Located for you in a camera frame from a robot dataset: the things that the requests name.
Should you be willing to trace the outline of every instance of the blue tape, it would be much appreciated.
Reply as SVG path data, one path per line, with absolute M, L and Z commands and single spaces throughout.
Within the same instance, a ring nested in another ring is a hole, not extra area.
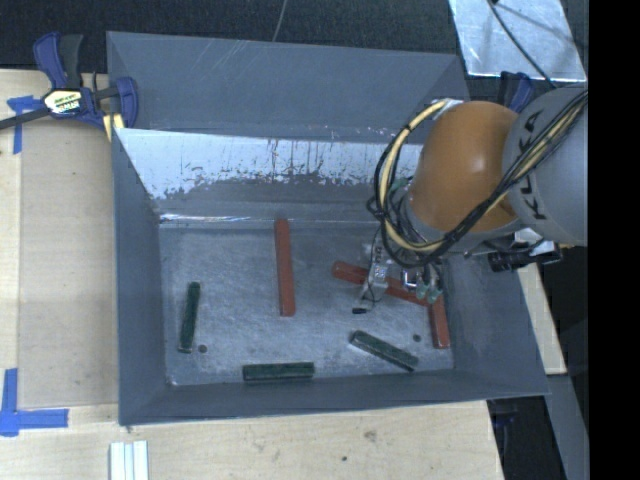
M 20 96 L 18 98 L 9 98 L 7 104 L 17 116 L 26 110 L 38 110 L 44 108 L 44 103 L 33 96 Z M 16 126 L 13 133 L 13 154 L 16 155 L 22 151 L 22 125 Z
M 30 428 L 68 427 L 69 409 L 18 411 L 18 369 L 4 372 L 2 410 L 0 410 L 0 436 L 16 437 L 20 430 Z

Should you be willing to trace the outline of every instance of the gray bin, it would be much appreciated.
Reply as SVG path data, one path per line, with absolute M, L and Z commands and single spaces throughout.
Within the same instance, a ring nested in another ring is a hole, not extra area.
M 334 260 L 366 264 L 376 221 L 364 205 L 387 142 L 432 99 L 468 99 L 457 57 L 124 33 L 109 34 L 108 55 L 112 81 L 131 76 L 140 96 L 112 149 L 121 424 L 548 392 L 516 274 L 448 261 L 446 350 L 424 308 L 387 298 L 353 315 L 358 288 L 331 276 Z M 277 310 L 276 218 L 291 222 L 291 318 Z M 202 295 L 184 354 L 191 281 Z M 357 329 L 418 356 L 416 371 L 349 345 Z M 242 381 L 244 364 L 290 361 L 313 361 L 314 378 Z

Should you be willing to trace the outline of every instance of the yellow label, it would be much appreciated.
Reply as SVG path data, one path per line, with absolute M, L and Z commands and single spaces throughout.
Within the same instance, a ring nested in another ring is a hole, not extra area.
M 44 99 L 44 104 L 54 114 L 68 114 L 81 108 L 80 91 L 54 91 Z

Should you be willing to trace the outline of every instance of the yellow cable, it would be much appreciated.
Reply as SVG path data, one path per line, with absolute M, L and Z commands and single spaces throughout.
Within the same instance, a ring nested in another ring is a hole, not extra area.
M 387 158 L 385 159 L 385 163 L 384 163 L 384 166 L 383 166 L 383 169 L 382 169 L 381 184 L 380 184 L 380 187 L 378 189 L 378 196 L 379 196 L 378 197 L 378 203 L 379 203 L 381 208 L 384 208 L 386 206 L 387 184 L 388 184 L 388 181 L 389 181 L 389 176 L 391 174 L 391 169 L 392 169 L 394 160 L 395 160 L 396 156 L 398 155 L 398 152 L 400 151 L 400 148 L 402 147 L 402 145 L 406 141 L 406 139 L 409 136 L 409 134 L 411 132 L 413 132 L 413 130 L 415 130 L 420 125 L 420 123 L 422 123 L 422 121 L 424 121 L 429 116 L 433 115 L 435 112 L 440 110 L 449 101 L 450 100 L 448 100 L 448 99 L 440 100 L 440 101 L 430 105 L 429 107 L 427 107 L 420 114 L 418 114 L 418 116 L 415 117 L 397 135 L 397 137 L 394 139 L 393 146 L 391 147 L 391 150 L 389 151 L 389 154 L 387 155 Z M 525 160 L 525 163 L 520 167 L 520 169 L 518 169 L 518 175 L 515 176 L 515 177 L 518 177 L 518 176 L 526 173 L 527 170 L 530 167 L 532 167 L 540 159 L 541 155 L 544 154 L 544 152 L 546 151 L 546 149 L 549 146 L 549 144 L 553 143 L 553 141 L 555 140 L 556 136 L 562 136 L 562 134 L 571 125 L 571 123 L 575 119 L 576 115 L 582 110 L 582 108 L 584 108 L 585 104 L 586 103 L 583 102 L 581 105 L 578 105 L 578 106 L 574 107 L 573 109 L 571 109 L 569 112 L 567 112 L 567 114 L 565 114 L 561 119 L 558 120 L 557 123 L 555 123 L 551 127 L 551 129 L 547 133 L 546 137 L 544 139 L 542 139 L 538 144 L 536 144 L 533 147 L 533 149 L 531 151 L 529 151 L 529 153 L 527 154 L 527 157 L 525 159 L 523 159 L 523 160 Z M 506 195 L 508 193 L 509 193 L 509 191 L 505 191 L 502 194 L 500 194 L 496 198 L 496 200 L 484 211 L 483 215 L 486 215 L 497 204 L 499 204 L 506 197 Z M 396 242 L 399 246 L 403 247 L 404 249 L 409 249 L 409 250 L 414 251 L 414 252 L 421 252 L 421 253 L 432 252 L 437 247 L 439 247 L 440 244 L 442 244 L 444 242 L 443 239 L 439 239 L 439 240 L 436 240 L 436 241 L 433 241 L 433 242 L 429 242 L 429 243 L 424 243 L 424 244 L 409 242 L 404 237 L 402 237 L 400 234 L 398 234 L 396 232 L 395 228 L 393 227 L 393 224 L 387 218 L 385 218 L 385 229 L 386 229 L 387 234 L 389 235 L 389 237 L 391 237 L 391 239 L 394 242 Z

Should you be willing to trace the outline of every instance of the bin floor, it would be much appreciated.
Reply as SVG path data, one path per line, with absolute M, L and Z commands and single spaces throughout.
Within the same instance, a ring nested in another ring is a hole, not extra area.
M 374 225 L 291 224 L 296 314 L 278 310 L 273 222 L 162 227 L 167 376 L 176 385 L 242 382 L 242 366 L 312 361 L 316 377 L 405 373 L 349 344 L 366 331 L 418 357 L 416 371 L 453 368 L 435 349 L 424 307 L 385 296 L 354 315 L 360 287 L 335 279 L 336 260 L 366 266 Z M 193 352 L 178 352 L 187 286 L 201 283 Z

